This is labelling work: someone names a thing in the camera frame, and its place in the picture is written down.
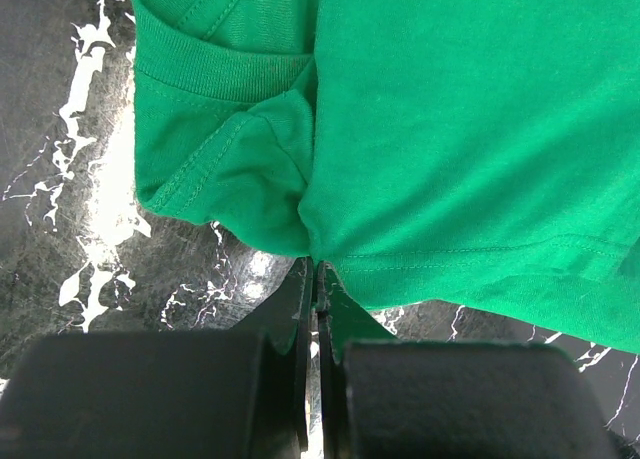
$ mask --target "marble countertop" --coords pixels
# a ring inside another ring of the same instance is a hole
[[[45,333],[226,328],[244,317],[293,261],[136,204],[130,0],[0,2],[0,389]],[[640,441],[637,355],[437,301],[375,317],[406,339],[552,343],[575,359],[607,426]],[[319,457],[315,381],[309,402],[307,457]]]

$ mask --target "sleeve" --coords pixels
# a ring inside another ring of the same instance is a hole
[[[193,224],[219,221],[260,250],[308,255],[298,204],[313,160],[312,55],[295,44],[283,53],[239,50],[229,34],[216,44],[211,10],[157,1],[134,0],[140,204]]]

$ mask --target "green t-shirt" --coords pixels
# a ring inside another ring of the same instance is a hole
[[[640,352],[640,0],[134,0],[141,204]]]

